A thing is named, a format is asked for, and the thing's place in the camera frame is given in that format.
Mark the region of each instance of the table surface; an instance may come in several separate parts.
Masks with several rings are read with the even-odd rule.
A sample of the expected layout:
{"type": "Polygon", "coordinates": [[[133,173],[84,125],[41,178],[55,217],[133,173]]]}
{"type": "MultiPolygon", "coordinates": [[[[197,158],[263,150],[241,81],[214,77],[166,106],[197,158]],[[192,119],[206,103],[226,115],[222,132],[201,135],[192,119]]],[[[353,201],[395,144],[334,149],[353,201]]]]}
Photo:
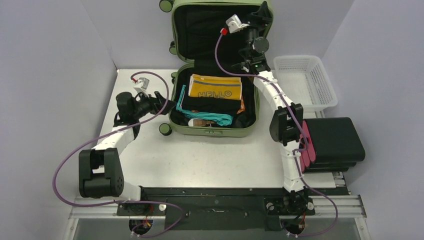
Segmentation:
{"type": "MultiPolygon", "coordinates": [[[[162,76],[169,85],[171,98],[171,73],[177,70],[120,69],[101,128],[102,135],[110,132],[114,124],[118,112],[116,95],[131,92],[135,96],[137,93],[130,76],[138,71],[162,76]]],[[[150,80],[149,94],[159,91],[166,96],[165,85],[156,76],[136,76],[139,77],[150,80]]],[[[281,188],[282,159],[269,133],[272,115],[271,107],[261,95],[259,120],[252,134],[244,138],[189,136],[175,131],[163,136],[159,125],[169,123],[169,117],[160,115],[141,125],[138,137],[120,155],[125,180],[157,188],[281,188]]],[[[316,117],[315,112],[304,114],[304,118],[316,117]]],[[[307,173],[305,180],[315,188],[336,187],[331,173],[307,173]]]]}

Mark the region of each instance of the black mount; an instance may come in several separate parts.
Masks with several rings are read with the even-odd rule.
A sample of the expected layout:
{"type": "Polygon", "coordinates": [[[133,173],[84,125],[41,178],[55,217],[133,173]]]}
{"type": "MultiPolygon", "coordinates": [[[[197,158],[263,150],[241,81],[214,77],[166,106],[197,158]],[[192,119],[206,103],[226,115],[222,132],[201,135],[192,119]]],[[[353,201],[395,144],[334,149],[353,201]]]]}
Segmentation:
{"type": "MultiPolygon", "coordinates": [[[[116,96],[118,113],[113,126],[128,126],[139,122],[148,113],[157,114],[165,105],[166,99],[158,91],[156,97],[139,93],[135,97],[130,92],[122,92],[116,96]]],[[[162,115],[168,114],[176,103],[168,101],[162,115]]],[[[134,138],[140,126],[132,128],[134,138]]],[[[124,190],[124,175],[117,148],[105,150],[88,149],[79,153],[79,194],[83,198],[119,197],[124,190]],[[93,173],[93,170],[104,166],[104,173],[93,173]]]]}
{"type": "MultiPolygon", "coordinates": [[[[113,126],[132,125],[138,123],[139,119],[148,113],[157,114],[163,108],[166,99],[158,91],[155,91],[154,95],[156,98],[143,93],[133,97],[127,91],[118,94],[116,96],[118,112],[113,120],[113,126]]],[[[168,100],[165,109],[160,114],[167,115],[176,105],[176,102],[168,100]]],[[[135,126],[132,130],[134,131],[134,138],[136,138],[140,132],[140,126],[135,126]]]]}
{"type": "Polygon", "coordinates": [[[247,15],[244,23],[249,23],[249,27],[245,31],[246,47],[238,51],[244,58],[244,62],[236,64],[234,67],[239,69],[249,69],[250,74],[259,74],[263,71],[270,71],[265,53],[270,48],[268,40],[260,36],[268,24],[273,21],[273,16],[268,9],[268,3],[264,1],[259,10],[247,15]]]}
{"type": "MultiPolygon", "coordinates": [[[[290,106],[291,110],[294,113],[294,117],[301,124],[304,117],[304,108],[300,103],[292,103],[290,106]]],[[[284,146],[287,146],[288,142],[296,141],[299,142],[301,137],[301,131],[296,126],[293,118],[289,118],[290,113],[287,108],[281,106],[275,110],[274,115],[272,116],[271,124],[269,125],[269,133],[271,134],[272,140],[275,142],[280,142],[284,146]]]]}
{"type": "Polygon", "coordinates": [[[124,174],[117,148],[87,149],[79,153],[79,194],[83,198],[119,197],[124,190],[124,174]],[[104,166],[104,173],[93,169],[104,166]]]}

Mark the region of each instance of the pink object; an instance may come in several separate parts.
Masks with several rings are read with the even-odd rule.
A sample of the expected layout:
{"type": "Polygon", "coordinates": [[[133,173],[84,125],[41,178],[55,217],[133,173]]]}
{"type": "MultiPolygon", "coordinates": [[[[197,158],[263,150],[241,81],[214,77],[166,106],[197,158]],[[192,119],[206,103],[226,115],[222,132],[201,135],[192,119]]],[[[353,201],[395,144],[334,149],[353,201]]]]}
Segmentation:
{"type": "Polygon", "coordinates": [[[314,144],[312,143],[312,138],[311,138],[311,135],[309,134],[309,129],[308,129],[308,125],[306,121],[303,121],[302,128],[307,138],[307,143],[308,143],[307,153],[309,155],[309,160],[311,163],[315,163],[315,160],[317,160],[317,155],[315,154],[314,144]]]}
{"type": "Polygon", "coordinates": [[[300,159],[300,169],[301,169],[302,173],[304,173],[305,172],[305,163],[304,163],[304,159],[303,159],[302,155],[300,155],[299,159],[300,159]]]}
{"type": "Polygon", "coordinates": [[[300,153],[301,154],[300,165],[301,165],[302,173],[304,173],[306,168],[309,168],[309,166],[312,163],[315,163],[315,160],[317,159],[317,155],[315,154],[314,144],[312,143],[311,135],[309,134],[309,129],[308,129],[308,125],[306,121],[303,121],[302,129],[306,135],[305,137],[308,143],[307,151],[302,151],[300,153]]]}

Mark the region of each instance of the red connector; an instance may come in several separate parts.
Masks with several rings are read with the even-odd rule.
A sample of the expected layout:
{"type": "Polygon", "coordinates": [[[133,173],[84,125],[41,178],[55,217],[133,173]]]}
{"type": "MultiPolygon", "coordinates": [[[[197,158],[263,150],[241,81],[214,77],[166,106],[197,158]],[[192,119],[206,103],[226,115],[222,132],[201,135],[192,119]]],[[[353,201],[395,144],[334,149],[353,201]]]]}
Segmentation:
{"type": "Polygon", "coordinates": [[[225,35],[227,35],[227,33],[228,33],[228,29],[223,28],[223,29],[221,29],[221,31],[220,31],[220,32],[221,32],[221,34],[222,34],[222,35],[224,35],[224,36],[225,36],[225,35]]]}

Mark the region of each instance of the screw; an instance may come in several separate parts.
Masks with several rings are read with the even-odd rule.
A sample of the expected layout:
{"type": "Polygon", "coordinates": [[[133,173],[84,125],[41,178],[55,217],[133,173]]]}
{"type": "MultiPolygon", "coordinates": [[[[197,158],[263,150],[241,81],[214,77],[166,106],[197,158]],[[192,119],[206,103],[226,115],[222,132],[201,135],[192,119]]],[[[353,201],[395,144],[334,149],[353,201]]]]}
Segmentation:
{"type": "Polygon", "coordinates": [[[312,202],[307,203],[307,209],[312,210],[314,209],[314,204],[312,202]]]}
{"type": "Polygon", "coordinates": [[[160,211],[165,211],[165,209],[167,209],[167,206],[165,204],[159,204],[159,210],[160,211]]]}
{"type": "Polygon", "coordinates": [[[268,210],[270,210],[270,211],[274,210],[274,203],[272,203],[272,202],[268,202],[268,203],[266,204],[266,209],[268,209],[268,210]]]}

